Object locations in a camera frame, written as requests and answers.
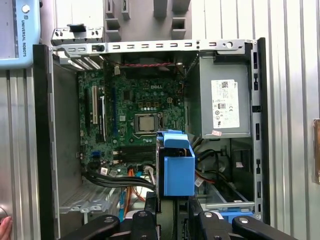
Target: blue plastic bracket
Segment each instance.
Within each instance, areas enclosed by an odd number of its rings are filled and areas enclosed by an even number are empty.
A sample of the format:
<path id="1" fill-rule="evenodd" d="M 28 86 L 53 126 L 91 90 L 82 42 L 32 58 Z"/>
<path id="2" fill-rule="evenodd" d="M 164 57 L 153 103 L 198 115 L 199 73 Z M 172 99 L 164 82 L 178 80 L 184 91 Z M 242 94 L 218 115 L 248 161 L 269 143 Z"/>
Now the blue plastic bracket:
<path id="1" fill-rule="evenodd" d="M 164 148 L 187 149 L 186 156 L 164 156 L 164 195 L 193 196 L 195 194 L 195 154 L 188 136 L 181 131 L 163 131 Z"/>

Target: universal robots logo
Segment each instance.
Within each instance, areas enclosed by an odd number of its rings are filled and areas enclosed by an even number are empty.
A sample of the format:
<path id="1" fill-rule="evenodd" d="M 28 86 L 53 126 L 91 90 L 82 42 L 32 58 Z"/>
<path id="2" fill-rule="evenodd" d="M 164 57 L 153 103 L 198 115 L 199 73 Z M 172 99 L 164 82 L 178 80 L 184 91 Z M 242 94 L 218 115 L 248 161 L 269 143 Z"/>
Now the universal robots logo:
<path id="1" fill-rule="evenodd" d="M 25 58 L 27 56 L 27 43 L 26 43 L 26 20 L 28 20 L 28 15 L 23 16 L 23 20 L 21 21 L 22 26 L 22 56 Z"/>

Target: red wire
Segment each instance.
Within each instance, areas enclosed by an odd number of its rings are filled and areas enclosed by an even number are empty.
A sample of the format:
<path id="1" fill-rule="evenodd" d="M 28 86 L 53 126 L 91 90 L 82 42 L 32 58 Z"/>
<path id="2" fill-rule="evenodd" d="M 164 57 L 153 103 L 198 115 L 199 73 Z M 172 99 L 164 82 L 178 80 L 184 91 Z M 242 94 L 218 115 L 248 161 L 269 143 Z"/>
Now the red wire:
<path id="1" fill-rule="evenodd" d="M 164 62 L 164 63 L 156 63 L 156 64 L 130 64 L 130 63 L 124 63 L 120 64 L 121 66 L 127 66 L 127 67 L 136 67 L 136 68 L 153 68 L 153 67 L 165 67 L 172 64 L 172 62 Z"/>
<path id="2" fill-rule="evenodd" d="M 215 184 L 215 183 L 216 183 L 215 181 L 212 181 L 212 180 L 210 180 L 210 179 L 208 179 L 208 178 L 205 178 L 205 177 L 201 176 L 201 175 L 200 175 L 199 173 L 197 173 L 197 172 L 195 172 L 195 175 L 197 175 L 199 178 L 205 180 L 205 181 L 208 182 L 208 183 L 211 183 L 211 184 Z"/>

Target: pci slot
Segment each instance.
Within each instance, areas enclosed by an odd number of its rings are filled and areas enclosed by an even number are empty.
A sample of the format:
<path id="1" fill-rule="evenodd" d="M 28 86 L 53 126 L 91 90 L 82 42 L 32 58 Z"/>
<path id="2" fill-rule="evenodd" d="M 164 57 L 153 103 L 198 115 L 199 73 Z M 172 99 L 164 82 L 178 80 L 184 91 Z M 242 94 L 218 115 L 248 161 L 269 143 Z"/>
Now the pci slot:
<path id="1" fill-rule="evenodd" d="M 98 87 L 92 86 L 92 123 L 98 124 Z"/>
<path id="2" fill-rule="evenodd" d="M 84 122 L 87 134 L 90 134 L 90 95 L 87 88 L 84 89 Z"/>

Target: screw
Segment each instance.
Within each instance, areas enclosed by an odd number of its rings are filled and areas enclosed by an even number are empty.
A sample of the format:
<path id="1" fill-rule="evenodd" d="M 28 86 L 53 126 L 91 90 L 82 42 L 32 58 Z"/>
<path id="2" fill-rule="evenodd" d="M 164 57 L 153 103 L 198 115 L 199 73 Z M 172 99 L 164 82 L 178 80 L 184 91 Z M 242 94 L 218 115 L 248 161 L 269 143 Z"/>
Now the screw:
<path id="1" fill-rule="evenodd" d="M 247 223 L 249 222 L 249 220 L 246 219 L 246 218 L 244 218 L 244 217 L 240 217 L 240 218 L 239 218 L 239 221 L 240 221 L 241 223 L 243 223 L 243 224 L 247 224 Z"/>
<path id="2" fill-rule="evenodd" d="M 207 218 L 211 218 L 213 215 L 211 212 L 205 212 L 204 215 L 207 217 Z"/>
<path id="3" fill-rule="evenodd" d="M 112 223 L 113 221 L 114 221 L 114 220 L 112 219 L 111 216 L 108 216 L 108 217 L 104 220 L 105 223 Z"/>
<path id="4" fill-rule="evenodd" d="M 145 217 L 145 216 L 147 216 L 147 214 L 144 211 L 139 213 L 139 217 Z"/>

